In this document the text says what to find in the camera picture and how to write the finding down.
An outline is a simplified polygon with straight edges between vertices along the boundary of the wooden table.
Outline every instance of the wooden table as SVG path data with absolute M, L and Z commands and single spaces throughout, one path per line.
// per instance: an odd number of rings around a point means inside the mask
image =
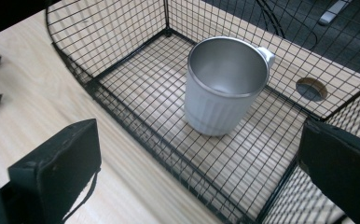
M 67 223 L 216 223 L 66 70 L 39 12 L 0 33 L 0 187 L 7 167 L 65 126 L 98 120 L 102 171 Z

